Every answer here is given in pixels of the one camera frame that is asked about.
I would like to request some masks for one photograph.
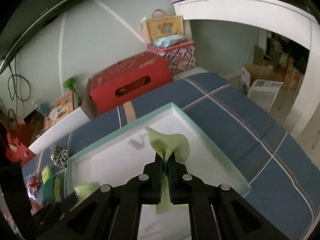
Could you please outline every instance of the silver screw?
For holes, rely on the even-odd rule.
[[[100,190],[101,190],[102,192],[108,192],[108,191],[111,190],[111,186],[108,185],[108,184],[102,185],[102,186],[100,187]]]
[[[186,181],[189,181],[189,180],[192,180],[192,175],[190,175],[190,174],[184,174],[184,175],[182,176],[182,178],[183,178],[184,180],[186,180]]]
[[[227,184],[221,184],[221,185],[220,185],[220,188],[221,188],[222,190],[224,190],[224,191],[228,191],[228,190],[230,189],[230,186],[227,185]]]
[[[142,181],[145,181],[145,180],[148,180],[149,179],[149,176],[147,174],[141,174],[139,176],[139,179],[142,180]]]

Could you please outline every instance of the plaid tablecloth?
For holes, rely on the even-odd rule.
[[[173,102],[251,184],[246,200],[292,240],[303,238],[320,207],[320,172],[294,139],[226,80],[201,73],[127,102],[58,141],[73,155],[129,122]],[[24,167],[51,164],[50,150]]]

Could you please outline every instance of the red cardboard box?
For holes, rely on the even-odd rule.
[[[167,62],[146,51],[95,74],[90,95],[103,114],[171,81]]]
[[[148,44],[147,46],[150,52],[163,57],[167,61],[172,75],[179,74],[197,66],[194,41],[183,41],[180,44],[164,49],[154,47],[152,44]]]

